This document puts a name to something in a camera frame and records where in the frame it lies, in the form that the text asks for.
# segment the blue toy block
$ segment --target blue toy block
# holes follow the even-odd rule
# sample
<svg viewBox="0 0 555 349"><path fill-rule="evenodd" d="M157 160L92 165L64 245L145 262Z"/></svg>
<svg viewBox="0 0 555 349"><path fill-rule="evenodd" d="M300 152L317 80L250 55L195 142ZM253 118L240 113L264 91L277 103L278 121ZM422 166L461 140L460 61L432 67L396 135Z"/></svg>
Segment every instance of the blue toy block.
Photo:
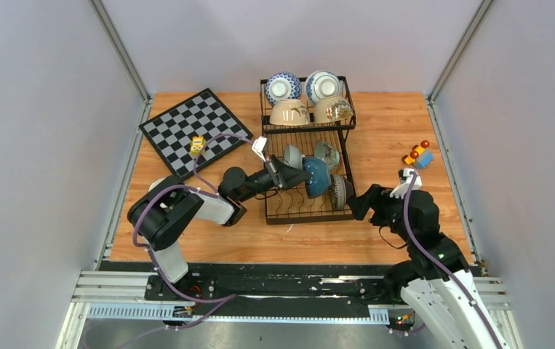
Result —
<svg viewBox="0 0 555 349"><path fill-rule="evenodd" d="M433 159L434 155L429 150L425 149L414 161L414 167L417 169L424 169Z"/></svg>

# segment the blue and white bowl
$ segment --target blue and white bowl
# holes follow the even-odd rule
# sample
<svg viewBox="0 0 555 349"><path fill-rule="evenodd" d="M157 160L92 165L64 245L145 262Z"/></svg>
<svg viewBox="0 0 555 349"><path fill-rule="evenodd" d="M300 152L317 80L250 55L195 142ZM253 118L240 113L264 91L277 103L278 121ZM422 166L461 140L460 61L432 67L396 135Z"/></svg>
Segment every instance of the blue and white bowl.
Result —
<svg viewBox="0 0 555 349"><path fill-rule="evenodd" d="M287 71L281 71L268 79L264 94L271 105L280 100L299 100L303 93L298 77Z"/></svg>
<svg viewBox="0 0 555 349"><path fill-rule="evenodd" d="M329 190L331 174L324 161L313 156L305 156L303 157L303 169L311 173L311 177L305 181L307 197L317 198Z"/></svg>
<svg viewBox="0 0 555 349"><path fill-rule="evenodd" d="M328 71L314 71L305 80L305 96L310 104L316 105L323 98L341 96L343 90L337 76Z"/></svg>

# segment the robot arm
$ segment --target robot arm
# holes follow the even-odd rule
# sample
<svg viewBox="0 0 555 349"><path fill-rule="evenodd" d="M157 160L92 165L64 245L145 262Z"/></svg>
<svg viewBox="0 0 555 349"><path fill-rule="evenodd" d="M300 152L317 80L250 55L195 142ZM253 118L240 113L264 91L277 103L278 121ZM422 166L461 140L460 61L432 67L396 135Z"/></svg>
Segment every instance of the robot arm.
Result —
<svg viewBox="0 0 555 349"><path fill-rule="evenodd" d="M234 225L247 212L243 201L272 189L291 188L310 178L309 172L287 166L275 156L264 156L265 144L265 138L260 137L252 147L263 160L264 168L248 176L240 167L231 167L223 175L218 194L184 188L183 181L171 175L150 189L128 211L127 219L136 227L151 201L164 190L180 185L181 188L162 196L149 208L137 227L168 281L176 283L188 272L178 239L193 219Z"/></svg>
<svg viewBox="0 0 555 349"><path fill-rule="evenodd" d="M443 348L508 348L481 301L457 244L440 232L439 209L431 195L419 190L411 192L408 221L416 240L451 276L413 243L404 219L404 200L393 192L372 185L364 195L348 200L355 219L363 220L371 208L373 225L389 227L408 244L411 260L394 265L384 278L390 296L412 306L442 341ZM464 293L460 284L465 285L469 294Z"/></svg>

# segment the bowl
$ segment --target bowl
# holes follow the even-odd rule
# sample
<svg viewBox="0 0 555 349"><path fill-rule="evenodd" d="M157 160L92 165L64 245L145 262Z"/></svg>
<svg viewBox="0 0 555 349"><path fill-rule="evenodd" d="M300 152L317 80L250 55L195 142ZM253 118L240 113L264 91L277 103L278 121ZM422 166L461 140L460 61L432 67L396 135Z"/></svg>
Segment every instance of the bowl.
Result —
<svg viewBox="0 0 555 349"><path fill-rule="evenodd" d="M303 169L311 173L311 178L305 181L305 190L309 198L317 198L329 190L331 176L324 161L306 156L303 158Z"/></svg>
<svg viewBox="0 0 555 349"><path fill-rule="evenodd" d="M305 96L315 105L322 98L341 96L342 86L337 76L328 71L314 71L303 85Z"/></svg>
<svg viewBox="0 0 555 349"><path fill-rule="evenodd" d="M301 100L280 100L273 106L268 122L282 126L307 125L309 124L307 105Z"/></svg>
<svg viewBox="0 0 555 349"><path fill-rule="evenodd" d="M341 96L324 98L314 108L314 122L336 122L352 117L354 111L348 100Z"/></svg>
<svg viewBox="0 0 555 349"><path fill-rule="evenodd" d="M264 95L271 105L280 100L298 100L303 93L298 77L287 71L272 75L264 87Z"/></svg>
<svg viewBox="0 0 555 349"><path fill-rule="evenodd" d="M331 205L333 209L342 209L347 200L354 194L354 186L346 178L331 174Z"/></svg>
<svg viewBox="0 0 555 349"><path fill-rule="evenodd" d="M303 169L303 153L299 148L289 144L284 149L284 164L296 169Z"/></svg>
<svg viewBox="0 0 555 349"><path fill-rule="evenodd" d="M319 140L314 148L314 157L324 161L329 170L339 164L339 152L326 140Z"/></svg>

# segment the gray bowl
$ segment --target gray bowl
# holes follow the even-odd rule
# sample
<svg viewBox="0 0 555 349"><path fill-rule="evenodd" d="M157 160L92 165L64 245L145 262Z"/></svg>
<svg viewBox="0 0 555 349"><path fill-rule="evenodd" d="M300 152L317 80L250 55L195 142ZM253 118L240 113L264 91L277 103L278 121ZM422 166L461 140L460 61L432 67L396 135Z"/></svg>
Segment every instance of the gray bowl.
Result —
<svg viewBox="0 0 555 349"><path fill-rule="evenodd" d="M352 183L338 174L331 174L331 182L332 207L333 209L342 209L354 193Z"/></svg>
<svg viewBox="0 0 555 349"><path fill-rule="evenodd" d="M303 169L303 153L299 148L289 144L284 149L284 163L296 169Z"/></svg>

